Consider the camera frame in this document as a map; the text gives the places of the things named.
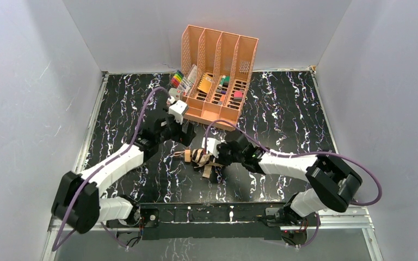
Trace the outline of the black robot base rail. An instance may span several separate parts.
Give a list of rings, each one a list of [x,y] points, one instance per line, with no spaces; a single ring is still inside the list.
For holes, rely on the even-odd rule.
[[[263,238],[306,241],[317,225],[315,214],[293,217],[283,202],[143,203],[132,210],[131,226],[108,221],[109,228],[131,231],[142,226],[145,240],[173,238]]]

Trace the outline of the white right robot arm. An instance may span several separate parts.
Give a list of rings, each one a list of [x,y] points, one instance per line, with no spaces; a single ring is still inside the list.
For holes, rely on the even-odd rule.
[[[204,149],[223,166],[240,163],[246,170],[262,175],[301,179],[310,188],[293,195],[283,207],[268,207],[262,217],[267,226],[298,225],[320,210],[347,210],[362,178],[341,158],[327,152],[297,156],[253,145],[237,130],[224,141],[204,138]]]

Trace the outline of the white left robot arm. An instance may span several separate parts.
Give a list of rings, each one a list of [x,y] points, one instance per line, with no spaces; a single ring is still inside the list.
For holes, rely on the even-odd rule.
[[[51,213],[80,234],[90,231],[98,222],[124,220],[136,225],[139,203],[129,196],[101,198],[106,189],[128,172],[140,167],[167,140],[189,146],[196,132],[193,123],[183,123],[169,114],[146,120],[138,134],[131,137],[110,157],[81,173],[67,172],[61,179]]]

